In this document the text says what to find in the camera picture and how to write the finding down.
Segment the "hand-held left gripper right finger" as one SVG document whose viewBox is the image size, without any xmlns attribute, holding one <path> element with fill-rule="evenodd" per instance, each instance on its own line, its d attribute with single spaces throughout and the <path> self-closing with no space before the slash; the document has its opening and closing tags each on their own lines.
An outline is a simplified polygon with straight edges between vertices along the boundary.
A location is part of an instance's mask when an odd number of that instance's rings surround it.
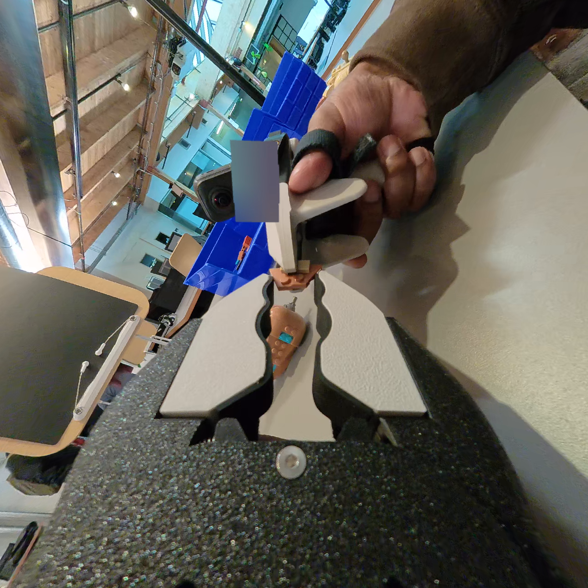
<svg viewBox="0 0 588 588">
<path fill-rule="evenodd" d="M 315 277 L 317 310 L 326 312 L 319 374 L 378 416 L 421 416 L 426 407 L 385 315 L 330 273 Z"/>
</svg>

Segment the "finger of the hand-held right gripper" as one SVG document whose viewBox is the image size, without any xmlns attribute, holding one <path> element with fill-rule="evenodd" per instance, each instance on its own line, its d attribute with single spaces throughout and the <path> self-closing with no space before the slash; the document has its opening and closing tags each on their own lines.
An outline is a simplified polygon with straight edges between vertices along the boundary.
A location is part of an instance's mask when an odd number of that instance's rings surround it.
<svg viewBox="0 0 588 588">
<path fill-rule="evenodd" d="M 284 272 L 296 272 L 298 245 L 296 228 L 301 223 L 303 199 L 291 195 L 287 183 L 279 184 L 278 221 L 266 223 L 269 254 Z"/>
</svg>

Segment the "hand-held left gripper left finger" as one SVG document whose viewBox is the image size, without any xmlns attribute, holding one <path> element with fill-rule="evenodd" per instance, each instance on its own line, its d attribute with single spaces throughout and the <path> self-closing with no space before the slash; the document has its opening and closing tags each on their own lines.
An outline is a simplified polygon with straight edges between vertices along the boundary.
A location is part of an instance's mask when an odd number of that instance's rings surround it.
<svg viewBox="0 0 588 588">
<path fill-rule="evenodd" d="M 204 315 L 160 406 L 163 417 L 212 417 L 269 388 L 273 375 L 262 319 L 273 281 L 262 274 L 218 301 Z"/>
</svg>

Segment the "brown brick plate assembly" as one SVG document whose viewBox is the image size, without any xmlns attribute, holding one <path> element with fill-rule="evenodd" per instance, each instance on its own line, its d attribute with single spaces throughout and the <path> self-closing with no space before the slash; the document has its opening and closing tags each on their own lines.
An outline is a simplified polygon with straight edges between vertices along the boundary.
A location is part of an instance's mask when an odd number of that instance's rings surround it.
<svg viewBox="0 0 588 588">
<path fill-rule="evenodd" d="M 283 268 L 275 267 L 269 269 L 269 275 L 278 291 L 301 292 L 310 285 L 321 270 L 322 265 L 310 264 L 308 272 L 288 274 Z"/>
</svg>

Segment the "person's right forearm brown sleeve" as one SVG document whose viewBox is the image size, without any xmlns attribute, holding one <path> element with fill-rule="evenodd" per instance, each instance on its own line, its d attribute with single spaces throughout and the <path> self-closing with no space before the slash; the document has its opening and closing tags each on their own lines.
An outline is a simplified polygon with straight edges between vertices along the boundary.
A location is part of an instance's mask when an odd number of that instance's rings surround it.
<svg viewBox="0 0 588 588">
<path fill-rule="evenodd" d="M 350 70 L 371 63 L 411 84 L 437 136 L 451 110 L 552 28 L 587 28 L 587 1 L 395 1 Z"/>
</svg>

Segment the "grey desk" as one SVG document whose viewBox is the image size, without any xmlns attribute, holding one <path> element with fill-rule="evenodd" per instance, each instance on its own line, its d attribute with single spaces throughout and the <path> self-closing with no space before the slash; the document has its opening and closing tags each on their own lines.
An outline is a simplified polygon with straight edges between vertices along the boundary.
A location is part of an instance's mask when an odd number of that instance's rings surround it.
<svg viewBox="0 0 588 588">
<path fill-rule="evenodd" d="M 468 390 L 587 587 L 587 111 L 533 54 L 445 117 L 437 190 L 327 271 Z"/>
</svg>

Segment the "person's right hand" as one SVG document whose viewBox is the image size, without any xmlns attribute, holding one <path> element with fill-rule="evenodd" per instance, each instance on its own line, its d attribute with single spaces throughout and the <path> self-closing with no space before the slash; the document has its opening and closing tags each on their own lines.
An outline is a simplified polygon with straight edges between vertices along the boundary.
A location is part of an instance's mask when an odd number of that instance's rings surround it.
<svg viewBox="0 0 588 588">
<path fill-rule="evenodd" d="M 384 218 L 399 219 L 429 201 L 436 185 L 434 156 L 426 148 L 406 146 L 432 135 L 422 94 L 376 64 L 361 62 L 336 86 L 313 114 L 308 131 L 332 132 L 347 158 L 359 139 L 377 141 L 376 159 L 384 174 L 382 186 L 367 189 L 348 214 L 352 233 L 372 243 Z"/>
</svg>

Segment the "blue plastic bin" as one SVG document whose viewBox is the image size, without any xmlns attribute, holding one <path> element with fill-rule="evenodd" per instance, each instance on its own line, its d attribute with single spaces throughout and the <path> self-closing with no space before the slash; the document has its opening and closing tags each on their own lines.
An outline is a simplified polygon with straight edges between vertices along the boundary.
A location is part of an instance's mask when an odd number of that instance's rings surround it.
<svg viewBox="0 0 588 588">
<path fill-rule="evenodd" d="M 236 259 L 246 236 L 252 238 L 252 243 L 239 271 L 235 272 Z M 274 266 L 268 250 L 266 225 L 230 219 L 214 224 L 184 284 L 226 296 L 254 278 L 268 274 Z"/>
</svg>

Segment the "brown rounded brick model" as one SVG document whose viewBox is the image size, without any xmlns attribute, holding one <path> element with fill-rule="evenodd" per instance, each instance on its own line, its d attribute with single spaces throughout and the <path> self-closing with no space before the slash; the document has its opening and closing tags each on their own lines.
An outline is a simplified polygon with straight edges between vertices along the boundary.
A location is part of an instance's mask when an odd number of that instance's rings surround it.
<svg viewBox="0 0 588 588">
<path fill-rule="evenodd" d="M 267 342 L 271 351 L 273 379 L 281 377 L 287 370 L 294 354 L 306 334 L 306 321 L 296 311 L 297 297 L 284 305 L 270 309 L 270 334 Z"/>
</svg>

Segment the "stack of blue bins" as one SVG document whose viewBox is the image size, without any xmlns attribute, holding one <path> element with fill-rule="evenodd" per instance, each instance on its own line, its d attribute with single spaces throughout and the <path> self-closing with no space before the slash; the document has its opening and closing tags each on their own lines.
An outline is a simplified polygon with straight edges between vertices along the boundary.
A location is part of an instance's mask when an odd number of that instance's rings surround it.
<svg viewBox="0 0 588 588">
<path fill-rule="evenodd" d="M 264 104 L 249 118 L 244 141 L 264 141 L 279 132 L 301 139 L 326 89 L 326 82 L 302 60 L 285 52 Z"/>
</svg>

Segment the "beige brick figure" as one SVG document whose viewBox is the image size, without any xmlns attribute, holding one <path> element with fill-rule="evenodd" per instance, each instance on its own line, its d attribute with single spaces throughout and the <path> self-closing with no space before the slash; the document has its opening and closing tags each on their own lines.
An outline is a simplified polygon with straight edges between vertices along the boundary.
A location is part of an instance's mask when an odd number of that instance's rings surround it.
<svg viewBox="0 0 588 588">
<path fill-rule="evenodd" d="M 338 84 L 340 84 L 342 82 L 342 80 L 344 80 L 349 74 L 350 57 L 349 57 L 349 51 L 347 49 L 345 49 L 342 52 L 341 59 L 342 59 L 342 63 L 339 64 L 338 66 L 336 66 L 330 72 L 330 75 L 329 75 L 327 82 L 326 82 L 325 91 L 320 99 L 321 102 L 323 102 L 325 99 L 327 99 L 329 94 L 331 94 L 334 91 L 336 86 Z"/>
</svg>

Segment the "wood-edged black board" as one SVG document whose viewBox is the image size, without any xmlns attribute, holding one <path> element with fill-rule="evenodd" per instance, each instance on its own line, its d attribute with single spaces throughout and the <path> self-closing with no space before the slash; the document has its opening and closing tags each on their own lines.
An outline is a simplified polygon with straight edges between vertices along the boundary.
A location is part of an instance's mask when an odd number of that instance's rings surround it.
<svg viewBox="0 0 588 588">
<path fill-rule="evenodd" d="M 119 367 L 148 310 L 142 291 L 75 269 L 2 267 L 1 452 L 46 456 L 80 436 L 99 402 L 83 421 L 72 419 L 82 362 L 90 363 L 84 393 L 103 362 L 95 351 L 138 315 Z"/>
</svg>

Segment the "silver ventilation duct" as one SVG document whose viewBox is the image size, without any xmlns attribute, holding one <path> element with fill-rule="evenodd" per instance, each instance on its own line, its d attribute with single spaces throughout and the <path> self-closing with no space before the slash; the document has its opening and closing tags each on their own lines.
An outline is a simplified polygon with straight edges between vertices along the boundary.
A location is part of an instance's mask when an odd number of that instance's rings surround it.
<svg viewBox="0 0 588 588">
<path fill-rule="evenodd" d="M 1 1 L 1 259 L 75 265 L 33 1 Z"/>
</svg>

